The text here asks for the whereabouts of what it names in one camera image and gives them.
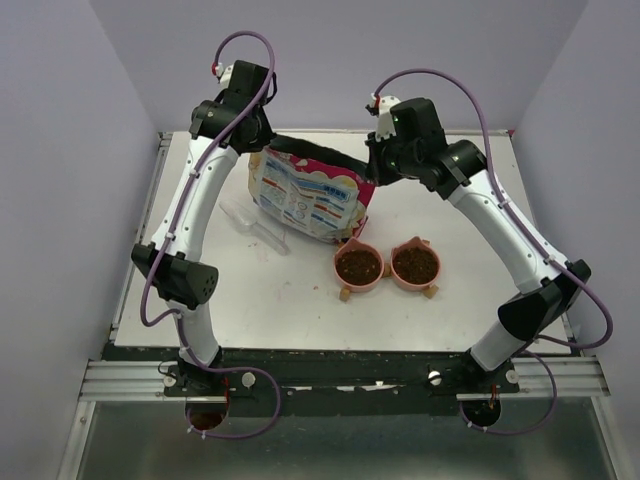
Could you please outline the pet food bag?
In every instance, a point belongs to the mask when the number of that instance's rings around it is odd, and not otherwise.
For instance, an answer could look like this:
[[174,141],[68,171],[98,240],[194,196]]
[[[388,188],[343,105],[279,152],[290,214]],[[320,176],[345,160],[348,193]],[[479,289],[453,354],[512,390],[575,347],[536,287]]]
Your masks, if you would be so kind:
[[249,156],[248,190],[265,213],[324,243],[357,237],[376,186],[366,164],[335,149],[282,134]]

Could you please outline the clear plastic scoop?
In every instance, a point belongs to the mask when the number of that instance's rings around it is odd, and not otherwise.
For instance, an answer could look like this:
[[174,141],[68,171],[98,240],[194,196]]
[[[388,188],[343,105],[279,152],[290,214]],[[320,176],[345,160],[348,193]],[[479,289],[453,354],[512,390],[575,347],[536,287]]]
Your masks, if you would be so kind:
[[290,253],[289,247],[283,240],[261,224],[253,213],[239,203],[233,200],[223,200],[220,202],[219,208],[238,231],[258,238],[279,255],[286,256]]

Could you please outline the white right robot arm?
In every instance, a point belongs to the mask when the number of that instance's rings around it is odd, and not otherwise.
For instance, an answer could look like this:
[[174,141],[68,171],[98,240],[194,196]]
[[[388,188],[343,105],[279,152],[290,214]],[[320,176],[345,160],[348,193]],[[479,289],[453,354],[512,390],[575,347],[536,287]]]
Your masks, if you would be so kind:
[[365,142],[367,178],[378,186],[417,180],[437,193],[476,227],[518,290],[460,367],[462,384],[483,391],[496,380],[496,369],[575,303],[576,283],[589,279],[590,267],[569,261],[544,239],[502,186],[491,182],[487,159],[473,142],[447,142],[432,101],[376,97],[366,109],[377,119]]

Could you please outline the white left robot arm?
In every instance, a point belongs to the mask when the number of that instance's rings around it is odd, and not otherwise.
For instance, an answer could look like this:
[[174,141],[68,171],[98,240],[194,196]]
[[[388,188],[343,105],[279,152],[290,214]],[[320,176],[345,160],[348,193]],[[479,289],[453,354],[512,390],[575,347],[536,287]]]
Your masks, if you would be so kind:
[[274,133],[264,111],[274,97],[273,67],[237,60],[217,72],[220,91],[191,114],[190,145],[208,143],[188,156],[170,206],[149,243],[137,243],[131,259],[145,278],[140,304],[144,326],[172,317],[180,357],[192,364],[187,382],[201,395],[214,393],[222,380],[214,364],[220,346],[208,302],[219,272],[202,262],[204,236],[228,175],[245,153],[258,152]]

